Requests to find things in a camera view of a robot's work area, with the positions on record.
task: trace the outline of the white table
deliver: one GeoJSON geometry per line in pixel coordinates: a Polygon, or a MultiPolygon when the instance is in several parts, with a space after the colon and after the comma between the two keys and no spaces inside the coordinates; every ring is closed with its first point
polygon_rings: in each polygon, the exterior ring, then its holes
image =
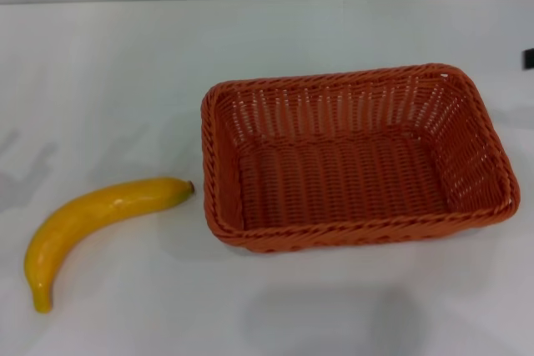
{"type": "Polygon", "coordinates": [[[0,354],[531,356],[534,0],[243,0],[0,7],[0,354]],[[232,78],[450,63],[520,181],[506,223],[455,238],[255,255],[203,211],[200,102],[232,78]],[[23,256],[56,207],[173,174],[198,194],[94,234],[54,310],[23,256]]]}

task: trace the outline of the basket rim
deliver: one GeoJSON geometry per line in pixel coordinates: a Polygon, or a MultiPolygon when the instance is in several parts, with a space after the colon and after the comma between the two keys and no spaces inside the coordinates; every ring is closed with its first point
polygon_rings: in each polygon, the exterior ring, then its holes
{"type": "MultiPolygon", "coordinates": [[[[341,79],[334,85],[344,85],[346,83],[341,79]]],[[[384,227],[391,225],[407,225],[412,223],[455,223],[465,222],[466,220],[472,221],[472,227],[482,227],[491,223],[498,223],[511,215],[513,215],[519,207],[521,200],[520,189],[516,176],[511,170],[510,160],[508,159],[501,141],[498,138],[495,129],[491,123],[489,114],[481,99],[481,95],[476,89],[475,84],[471,79],[459,68],[442,64],[442,63],[427,63],[413,66],[402,66],[395,68],[377,68],[371,70],[365,70],[360,72],[349,73],[328,73],[328,74],[316,74],[306,76],[295,77],[277,77],[277,78],[255,78],[244,80],[233,80],[218,83],[213,86],[202,102],[202,142],[203,142],[203,157],[204,157],[204,209],[206,211],[207,222],[212,232],[219,237],[220,240],[226,243],[240,245],[246,243],[247,239],[252,238],[273,238],[280,235],[292,235],[298,233],[321,233],[328,232],[331,229],[350,229],[354,227],[373,228],[384,227]],[[421,215],[399,215],[388,218],[374,218],[374,219],[361,219],[352,221],[339,221],[328,222],[319,224],[306,224],[298,226],[285,226],[285,227],[268,227],[268,228],[252,228],[252,229],[238,229],[233,228],[226,223],[221,217],[221,205],[218,199],[218,182],[217,178],[219,169],[214,162],[215,154],[217,154],[217,142],[210,140],[216,136],[216,125],[211,124],[211,119],[214,117],[214,108],[219,101],[219,98],[228,93],[233,92],[236,88],[246,88],[250,84],[257,85],[259,83],[270,84],[277,83],[278,81],[284,81],[285,84],[289,83],[303,83],[306,86],[313,84],[316,81],[323,81],[325,78],[347,78],[349,82],[353,78],[365,78],[365,75],[372,77],[373,74],[388,72],[388,79],[395,76],[405,76],[406,72],[412,74],[422,73],[446,73],[454,74],[456,78],[459,78],[468,90],[469,108],[472,113],[475,114],[476,124],[481,130],[481,134],[484,136],[489,150],[492,156],[497,161],[495,174],[500,178],[500,185],[502,190],[502,201],[494,208],[480,208],[471,210],[468,212],[451,212],[451,213],[425,213],[421,215]],[[213,218],[208,218],[207,210],[213,210],[213,218]]]]}

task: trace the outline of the basket bottom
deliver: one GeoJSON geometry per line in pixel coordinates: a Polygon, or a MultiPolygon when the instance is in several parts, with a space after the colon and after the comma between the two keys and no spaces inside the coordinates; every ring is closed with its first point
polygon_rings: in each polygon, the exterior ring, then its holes
{"type": "Polygon", "coordinates": [[[241,229],[450,212],[430,147],[410,134],[248,149],[239,157],[241,229]]]}

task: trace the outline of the banana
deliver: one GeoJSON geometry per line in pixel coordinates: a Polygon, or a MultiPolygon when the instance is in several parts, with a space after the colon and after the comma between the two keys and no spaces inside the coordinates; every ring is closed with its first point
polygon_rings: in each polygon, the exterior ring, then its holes
{"type": "Polygon", "coordinates": [[[191,182],[154,178],[121,183],[76,198],[54,212],[28,245],[24,273],[40,313],[52,309],[53,280],[68,252],[111,223],[172,208],[194,192],[191,182]]]}

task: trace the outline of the rectangular basket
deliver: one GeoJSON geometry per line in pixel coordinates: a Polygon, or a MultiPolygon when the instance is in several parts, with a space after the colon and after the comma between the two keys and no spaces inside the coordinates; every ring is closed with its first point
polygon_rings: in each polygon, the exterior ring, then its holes
{"type": "Polygon", "coordinates": [[[208,225],[255,252],[443,237],[520,201],[475,85],[443,64],[220,83],[202,146],[208,225]]]}

